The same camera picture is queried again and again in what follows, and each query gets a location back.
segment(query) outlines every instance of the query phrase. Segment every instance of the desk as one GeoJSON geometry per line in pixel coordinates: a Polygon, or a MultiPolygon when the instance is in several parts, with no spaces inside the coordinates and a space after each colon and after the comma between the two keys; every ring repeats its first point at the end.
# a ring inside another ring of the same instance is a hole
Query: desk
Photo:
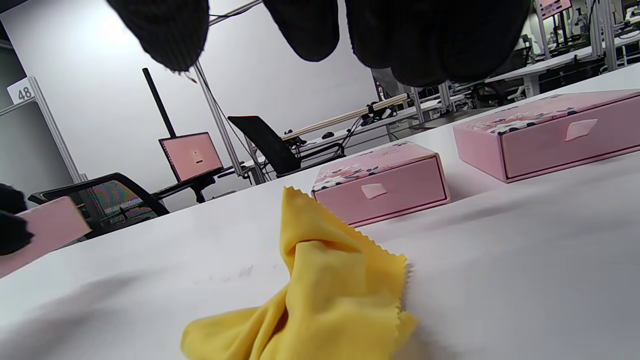
{"type": "MultiPolygon", "coordinates": [[[[640,35],[636,35],[630,38],[615,39],[616,47],[621,47],[638,41],[640,41],[640,35]]],[[[549,60],[541,61],[503,75],[495,76],[494,78],[487,79],[486,82],[491,83],[500,80],[508,81],[522,78],[524,80],[524,87],[527,97],[532,97],[540,93],[540,84],[538,83],[538,76],[540,74],[544,74],[547,70],[566,65],[572,62],[575,58],[581,60],[589,55],[591,55],[591,46],[585,47],[583,49],[578,49],[570,53],[551,58],[549,60]]]]}
{"type": "MultiPolygon", "coordinates": [[[[552,93],[639,83],[631,65],[552,93]]],[[[413,265],[406,306],[434,359],[637,359],[639,153],[507,185],[457,159],[450,125],[412,140],[440,152],[453,203],[360,230],[413,265]]],[[[61,249],[5,277],[0,359],[183,359],[188,322],[259,306],[287,283],[282,187],[308,192],[317,171],[61,249]]]]}

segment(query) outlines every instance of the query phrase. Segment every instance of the pink screen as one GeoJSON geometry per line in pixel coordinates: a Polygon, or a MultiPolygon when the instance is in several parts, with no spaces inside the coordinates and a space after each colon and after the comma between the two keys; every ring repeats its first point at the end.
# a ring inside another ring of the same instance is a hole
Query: pink screen
{"type": "Polygon", "coordinates": [[[571,0],[540,0],[540,7],[542,8],[542,19],[546,19],[571,8],[571,0]]]}
{"type": "Polygon", "coordinates": [[[165,139],[162,143],[180,181],[222,167],[220,157],[207,133],[165,139]]]}

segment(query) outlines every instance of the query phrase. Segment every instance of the black pole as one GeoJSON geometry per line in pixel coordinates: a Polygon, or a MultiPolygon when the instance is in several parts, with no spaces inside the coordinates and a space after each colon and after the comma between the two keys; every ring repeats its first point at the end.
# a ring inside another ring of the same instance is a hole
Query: black pole
{"type": "Polygon", "coordinates": [[[569,39],[566,37],[566,23],[564,21],[564,10],[560,12],[560,24],[562,24],[562,38],[564,39],[564,44],[569,44],[569,39]]]}
{"type": "Polygon", "coordinates": [[[151,90],[151,94],[154,96],[154,100],[156,100],[156,105],[158,106],[158,110],[160,111],[160,115],[162,116],[162,120],[166,126],[166,130],[169,132],[169,136],[175,138],[175,130],[173,130],[173,125],[171,125],[171,120],[169,120],[169,115],[166,113],[166,109],[162,104],[162,99],[160,99],[160,94],[158,93],[158,89],[156,89],[156,84],[154,84],[154,80],[151,78],[151,73],[148,68],[142,69],[142,73],[145,75],[145,79],[147,79],[147,84],[149,85],[149,90],[151,90]]]}

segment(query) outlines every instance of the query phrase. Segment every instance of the yellow microfiber cloth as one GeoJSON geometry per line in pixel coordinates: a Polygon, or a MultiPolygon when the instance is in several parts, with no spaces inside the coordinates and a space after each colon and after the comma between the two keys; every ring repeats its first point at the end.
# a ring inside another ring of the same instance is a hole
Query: yellow microfiber cloth
{"type": "Polygon", "coordinates": [[[389,360],[417,321],[401,310],[406,258],[285,188],[280,253],[291,280],[262,307],[190,323],[190,360],[389,360]]]}

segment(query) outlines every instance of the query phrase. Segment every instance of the pink box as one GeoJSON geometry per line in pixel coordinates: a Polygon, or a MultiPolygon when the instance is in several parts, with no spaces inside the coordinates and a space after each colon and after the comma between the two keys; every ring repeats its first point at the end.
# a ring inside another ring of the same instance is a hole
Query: pink box
{"type": "Polygon", "coordinates": [[[640,90],[557,94],[455,125],[462,161],[505,183],[640,149],[640,90]]]}
{"type": "Polygon", "coordinates": [[[449,202],[440,157],[412,142],[395,143],[322,167],[312,194],[352,226],[449,202]]]}
{"type": "Polygon", "coordinates": [[[33,237],[26,247],[0,256],[0,279],[91,231],[76,204],[68,197],[47,202],[18,216],[27,220],[27,230],[33,237]]]}

